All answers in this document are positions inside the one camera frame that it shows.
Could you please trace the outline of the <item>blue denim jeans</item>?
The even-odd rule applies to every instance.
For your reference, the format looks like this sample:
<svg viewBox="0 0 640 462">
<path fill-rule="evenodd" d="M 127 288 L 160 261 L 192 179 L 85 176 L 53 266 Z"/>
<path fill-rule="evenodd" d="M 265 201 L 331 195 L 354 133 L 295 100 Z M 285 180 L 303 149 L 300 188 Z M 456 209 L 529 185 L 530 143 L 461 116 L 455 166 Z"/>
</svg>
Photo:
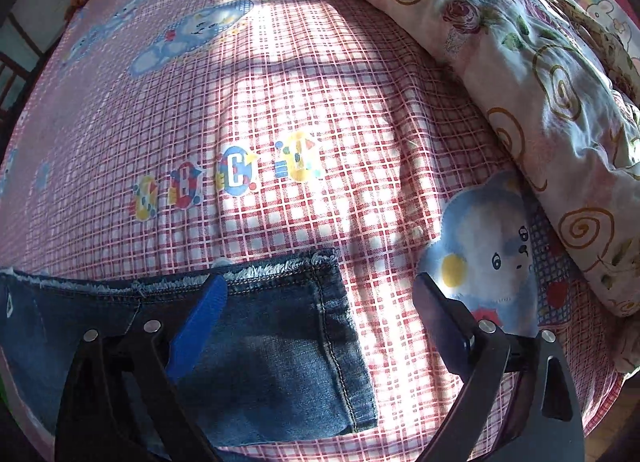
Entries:
<svg viewBox="0 0 640 462">
<path fill-rule="evenodd" d="M 53 432 L 84 334 L 120 335 L 194 304 L 209 275 L 226 306 L 195 368 L 176 382 L 186 413 L 215 446 L 306 442 L 378 422 L 338 260 L 318 249 L 207 270 L 127 280 L 70 280 L 6 269 L 1 347 L 17 393 Z"/>
</svg>

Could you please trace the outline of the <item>wooden chair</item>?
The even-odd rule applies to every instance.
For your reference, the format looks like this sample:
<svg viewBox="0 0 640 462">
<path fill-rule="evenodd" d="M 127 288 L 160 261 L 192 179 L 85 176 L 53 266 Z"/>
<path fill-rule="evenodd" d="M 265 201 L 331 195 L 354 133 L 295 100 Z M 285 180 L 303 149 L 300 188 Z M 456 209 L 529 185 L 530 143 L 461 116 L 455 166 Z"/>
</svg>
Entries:
<svg viewBox="0 0 640 462">
<path fill-rule="evenodd" d="M 43 50 L 9 12 L 1 24 L 1 122 L 5 123 L 21 94 L 35 77 Z"/>
</svg>

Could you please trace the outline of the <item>floral quilt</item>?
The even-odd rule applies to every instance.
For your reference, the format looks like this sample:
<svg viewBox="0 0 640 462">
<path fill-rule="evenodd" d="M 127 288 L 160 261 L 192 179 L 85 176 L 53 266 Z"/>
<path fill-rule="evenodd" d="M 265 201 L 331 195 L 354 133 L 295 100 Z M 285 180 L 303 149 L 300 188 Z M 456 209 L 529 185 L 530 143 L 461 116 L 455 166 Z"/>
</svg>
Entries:
<svg viewBox="0 0 640 462">
<path fill-rule="evenodd" d="M 562 0 L 366 0 L 460 82 L 512 166 L 452 197 L 419 268 L 504 330 L 534 335 L 551 283 L 521 273 L 537 239 L 570 256 L 623 319 L 620 373 L 639 367 L 639 77 L 620 43 Z"/>
</svg>

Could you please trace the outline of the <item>pink checked bed sheet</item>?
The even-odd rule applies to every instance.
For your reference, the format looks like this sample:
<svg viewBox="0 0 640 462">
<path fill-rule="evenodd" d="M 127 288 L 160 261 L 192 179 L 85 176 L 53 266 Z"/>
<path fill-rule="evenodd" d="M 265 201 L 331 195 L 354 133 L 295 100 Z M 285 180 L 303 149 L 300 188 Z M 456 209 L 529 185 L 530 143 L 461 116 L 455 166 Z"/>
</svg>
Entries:
<svg viewBox="0 0 640 462">
<path fill-rule="evenodd" d="M 457 78 L 366 0 L 88 0 L 1 164 L 1 273 L 141 279 L 330 249 L 378 422 L 210 442 L 216 461 L 414 461 L 463 386 L 413 305 L 420 259 L 452 197 L 511 166 Z M 459 301 L 506 334 L 555 335 L 585 438 L 625 381 L 620 317 L 550 251 L 536 200 L 524 215 L 537 245 L 521 273 L 553 286 L 538 331 L 508 332 Z M 57 461 L 56 426 L 26 407 L 2 347 L 1 386 L 2 459 Z"/>
</svg>

